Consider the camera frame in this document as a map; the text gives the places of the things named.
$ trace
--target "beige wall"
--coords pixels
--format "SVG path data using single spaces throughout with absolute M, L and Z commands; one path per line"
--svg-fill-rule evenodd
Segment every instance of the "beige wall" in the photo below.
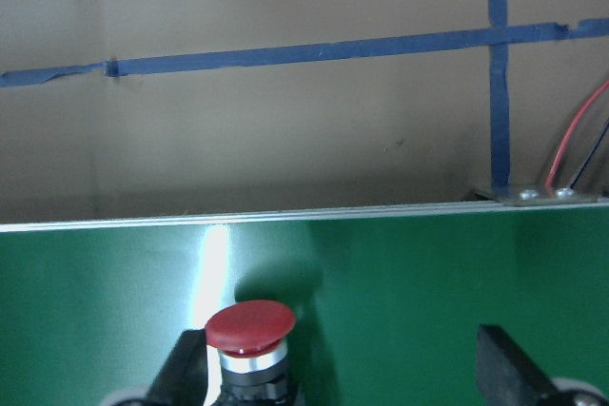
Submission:
M 574 24 L 606 5 L 510 0 L 510 20 Z M 486 0 L 0 0 L 0 15 L 0 71 L 488 25 Z M 607 51 L 609 38 L 511 48 L 515 183 L 539 179 L 568 117 L 609 77 Z M 486 48 L 96 72 L 0 89 L 0 113 L 3 220 L 453 201 L 490 179 Z M 601 162 L 592 189 L 609 184 Z

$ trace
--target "button cap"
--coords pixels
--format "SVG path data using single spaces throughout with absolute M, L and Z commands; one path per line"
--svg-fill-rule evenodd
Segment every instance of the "button cap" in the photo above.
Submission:
M 207 321 L 207 344 L 233 357 L 258 357 L 275 349 L 295 323 L 294 313 L 283 303 L 242 301 Z

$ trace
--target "green metal sheet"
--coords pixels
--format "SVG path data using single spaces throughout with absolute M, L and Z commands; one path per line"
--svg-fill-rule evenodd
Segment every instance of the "green metal sheet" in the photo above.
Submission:
M 235 300 L 291 306 L 309 405 L 481 404 L 479 323 L 609 391 L 609 207 L 0 233 L 0 405 L 149 383 Z

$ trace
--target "wire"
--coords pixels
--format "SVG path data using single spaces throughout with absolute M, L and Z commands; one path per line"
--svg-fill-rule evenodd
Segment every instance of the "wire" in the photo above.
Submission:
M 590 106 L 598 99 L 598 97 L 608 87 L 609 87 L 609 80 L 605 81 L 597 90 L 594 91 L 594 93 L 590 97 L 588 97 L 588 99 L 583 103 L 583 105 L 580 107 L 578 112 L 573 117 L 571 124 L 569 124 L 569 127 L 567 127 L 567 130 L 564 132 L 564 136 L 562 137 L 562 140 L 560 141 L 559 148 L 557 149 L 556 155 L 554 156 L 554 161 L 552 162 L 552 166 L 550 167 L 548 176 L 545 179 L 546 187 L 552 187 L 552 184 L 554 184 L 554 179 L 556 178 L 556 173 L 559 170 L 560 163 L 562 162 L 562 158 L 564 156 L 564 152 L 566 151 L 567 145 L 569 144 L 569 141 L 571 140 L 571 137 L 573 136 L 575 127 L 578 126 L 578 124 L 581 121 L 581 118 L 586 113 L 588 108 L 590 108 Z
M 597 152 L 597 149 L 599 149 L 599 146 L 602 143 L 602 139 L 605 138 L 605 135 L 607 135 L 607 132 L 609 132 L 609 118 L 607 119 L 607 122 L 605 123 L 605 127 L 603 128 L 602 132 L 599 134 L 597 139 L 594 141 L 594 145 L 592 146 L 592 149 L 590 149 L 590 151 L 588 152 L 588 155 L 583 160 L 583 162 L 580 164 L 580 168 L 578 168 L 576 170 L 576 172 L 573 174 L 573 176 L 569 180 L 569 187 L 573 188 L 575 186 L 575 184 L 578 183 L 578 181 L 580 180 L 581 174 L 584 172 L 586 167 L 590 164 L 590 161 L 592 160 L 592 156 L 594 156 L 595 153 Z

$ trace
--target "red wire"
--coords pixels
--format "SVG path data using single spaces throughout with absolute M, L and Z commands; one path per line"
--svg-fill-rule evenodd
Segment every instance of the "red wire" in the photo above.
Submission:
M 599 87 L 597 90 L 594 91 L 594 94 L 592 94 L 590 97 L 588 97 L 588 100 L 586 100 L 583 103 L 581 108 L 578 110 L 578 112 L 573 117 L 573 121 L 571 121 L 571 124 L 569 124 L 569 127 L 567 128 L 566 132 L 564 132 L 564 136 L 562 137 L 562 140 L 560 141 L 559 149 L 556 151 L 556 156 L 554 156 L 554 162 L 552 162 L 552 166 L 550 167 L 548 176 L 545 179 L 546 187 L 551 187 L 552 184 L 554 183 L 554 179 L 556 177 L 556 172 L 559 170 L 560 163 L 562 162 L 562 157 L 564 156 L 564 152 L 567 149 L 567 145 L 569 144 L 569 141 L 571 140 L 571 137 L 573 136 L 573 131 L 575 130 L 575 127 L 578 126 L 581 118 L 583 117 L 585 112 L 588 110 L 588 108 L 598 99 L 598 97 L 608 87 L 609 87 L 609 80 L 605 81 L 601 87 Z

